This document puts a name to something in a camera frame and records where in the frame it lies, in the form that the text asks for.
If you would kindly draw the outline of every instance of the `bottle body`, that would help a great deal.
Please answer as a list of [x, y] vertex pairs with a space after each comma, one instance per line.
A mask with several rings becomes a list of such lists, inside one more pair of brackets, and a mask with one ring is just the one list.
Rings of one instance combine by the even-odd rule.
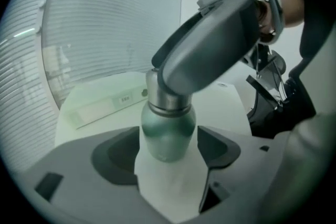
[[162, 162], [183, 158], [196, 127], [195, 110], [190, 108], [176, 115], [164, 115], [149, 102], [141, 113], [141, 125], [151, 155]]

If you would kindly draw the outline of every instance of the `table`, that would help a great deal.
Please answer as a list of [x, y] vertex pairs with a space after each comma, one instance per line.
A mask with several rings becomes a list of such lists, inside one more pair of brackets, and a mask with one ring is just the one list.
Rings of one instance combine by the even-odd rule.
[[[96, 80], [91, 84], [100, 86], [100, 81]], [[71, 99], [78, 97], [78, 91], [93, 90], [90, 87], [76, 87], [78, 88], [71, 91], [61, 107], [56, 127], [55, 147], [115, 129], [141, 126], [140, 115], [146, 100], [75, 130], [66, 120], [65, 111], [71, 109]], [[192, 104], [196, 112], [196, 125], [224, 129], [237, 135], [251, 135], [245, 109], [233, 85], [215, 81], [206, 89], [194, 94]], [[140, 128], [140, 150], [135, 160], [134, 172], [138, 176], [141, 195], [168, 220], [179, 223], [198, 215], [207, 167], [197, 148], [196, 130], [182, 160], [162, 163], [148, 152]]]

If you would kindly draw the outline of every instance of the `person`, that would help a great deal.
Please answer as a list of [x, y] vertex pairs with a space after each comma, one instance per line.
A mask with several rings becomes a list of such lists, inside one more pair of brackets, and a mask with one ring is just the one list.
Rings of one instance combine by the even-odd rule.
[[[306, 93], [300, 74], [314, 58], [335, 21], [334, 0], [280, 0], [283, 10], [285, 27], [293, 27], [304, 22], [300, 42], [302, 60], [289, 73], [285, 83], [287, 98], [278, 109], [265, 118], [251, 123], [253, 136], [274, 138], [276, 134], [290, 131], [294, 126], [316, 112]], [[258, 2], [259, 27], [261, 39], [272, 33], [272, 14], [267, 1]]]

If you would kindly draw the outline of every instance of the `green bottle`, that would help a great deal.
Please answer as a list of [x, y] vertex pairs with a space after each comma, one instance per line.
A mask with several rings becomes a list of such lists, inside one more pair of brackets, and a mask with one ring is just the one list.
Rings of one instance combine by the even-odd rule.
[[196, 127], [191, 96], [171, 95], [157, 83], [158, 71], [146, 74], [148, 102], [142, 109], [141, 126], [151, 155], [163, 162], [183, 158]]

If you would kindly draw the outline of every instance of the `white wall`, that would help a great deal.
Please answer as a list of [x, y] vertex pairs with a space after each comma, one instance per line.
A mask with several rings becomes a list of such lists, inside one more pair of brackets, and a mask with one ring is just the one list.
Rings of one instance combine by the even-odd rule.
[[[181, 23], [184, 23], [198, 10], [197, 0], [182, 0]], [[285, 29], [279, 40], [272, 45], [271, 49], [279, 53], [286, 61], [287, 70], [283, 75], [283, 80], [287, 80], [289, 71], [297, 65], [300, 60], [299, 44], [302, 34], [303, 24]], [[255, 101], [255, 90], [245, 81], [247, 76], [255, 74], [255, 70], [243, 63], [237, 63], [228, 70], [219, 80], [235, 85], [246, 112], [253, 106]]]

